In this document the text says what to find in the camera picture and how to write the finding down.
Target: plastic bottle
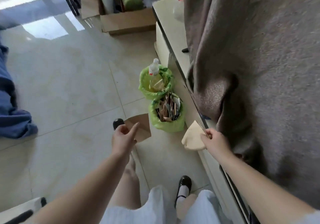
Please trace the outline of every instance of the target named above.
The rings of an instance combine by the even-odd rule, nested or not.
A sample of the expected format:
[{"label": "plastic bottle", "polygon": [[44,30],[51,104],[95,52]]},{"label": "plastic bottle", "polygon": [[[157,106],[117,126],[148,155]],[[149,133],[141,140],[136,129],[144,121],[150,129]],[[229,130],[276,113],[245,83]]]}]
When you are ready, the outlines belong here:
[{"label": "plastic bottle", "polygon": [[175,0],[173,5],[173,17],[184,23],[184,0]]},{"label": "plastic bottle", "polygon": [[151,76],[149,89],[153,93],[163,91],[165,84],[161,75],[159,74],[159,60],[155,58],[153,63],[149,66],[149,75]]}]

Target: hand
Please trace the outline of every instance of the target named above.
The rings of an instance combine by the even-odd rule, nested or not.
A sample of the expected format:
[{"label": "hand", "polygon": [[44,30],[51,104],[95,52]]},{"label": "hand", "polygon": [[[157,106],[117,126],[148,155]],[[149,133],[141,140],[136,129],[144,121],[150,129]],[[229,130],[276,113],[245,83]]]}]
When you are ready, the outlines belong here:
[{"label": "hand", "polygon": [[130,153],[136,144],[134,137],[139,129],[140,123],[136,123],[129,131],[124,124],[119,125],[112,136],[112,154],[127,157],[129,160]]},{"label": "hand", "polygon": [[209,138],[205,135],[201,135],[201,140],[206,146],[208,152],[219,162],[223,159],[233,157],[233,153],[230,149],[230,145],[226,137],[216,131],[213,128],[206,129],[206,133],[209,135]]}]

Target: white sock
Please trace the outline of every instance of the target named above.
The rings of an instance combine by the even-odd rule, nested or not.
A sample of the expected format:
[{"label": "white sock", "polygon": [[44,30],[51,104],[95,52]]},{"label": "white sock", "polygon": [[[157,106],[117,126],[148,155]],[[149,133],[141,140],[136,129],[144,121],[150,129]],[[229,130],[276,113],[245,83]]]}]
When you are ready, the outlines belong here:
[{"label": "white sock", "polygon": [[[179,192],[178,192],[178,196],[185,196],[185,197],[188,197],[189,196],[189,188],[185,185],[182,185],[180,188],[179,188]],[[179,197],[177,199],[177,203],[178,202],[182,202],[184,201],[186,198],[184,197]]]}]

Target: green plastic bag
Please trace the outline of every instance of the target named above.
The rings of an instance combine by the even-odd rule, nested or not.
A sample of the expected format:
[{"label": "green plastic bag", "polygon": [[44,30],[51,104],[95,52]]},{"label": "green plastic bag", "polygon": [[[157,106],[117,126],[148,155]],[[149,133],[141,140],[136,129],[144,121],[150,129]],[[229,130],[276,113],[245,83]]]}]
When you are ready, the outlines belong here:
[{"label": "green plastic bag", "polygon": [[167,80],[168,85],[164,91],[150,92],[149,85],[151,76],[149,75],[149,67],[144,68],[140,73],[140,85],[139,90],[148,100],[158,100],[163,98],[167,92],[172,88],[173,76],[172,72],[162,65],[159,65],[159,74],[163,79]]},{"label": "green plastic bag", "polygon": [[166,132],[178,132],[178,131],[183,131],[184,129],[184,122],[185,122],[185,110],[183,108],[183,102],[180,99],[180,113],[181,115],[174,121],[172,122],[161,122],[160,119],[157,116],[156,113],[156,108],[159,105],[159,99],[158,100],[153,100],[152,103],[149,105],[149,115],[151,118],[151,123],[152,125],[158,129],[158,130],[163,130]]}]

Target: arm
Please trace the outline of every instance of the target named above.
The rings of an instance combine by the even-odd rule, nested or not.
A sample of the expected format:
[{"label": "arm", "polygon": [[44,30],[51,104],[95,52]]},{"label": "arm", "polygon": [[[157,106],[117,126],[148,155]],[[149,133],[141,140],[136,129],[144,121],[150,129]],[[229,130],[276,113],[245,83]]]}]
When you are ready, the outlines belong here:
[{"label": "arm", "polygon": [[206,132],[212,138],[201,136],[207,150],[228,173],[261,224],[290,224],[315,212],[311,206],[234,156],[222,133],[214,129]]},{"label": "arm", "polygon": [[28,222],[99,223],[129,161],[138,127],[137,123],[129,132],[125,125],[120,125],[112,137],[111,156],[68,193],[43,207]]}]

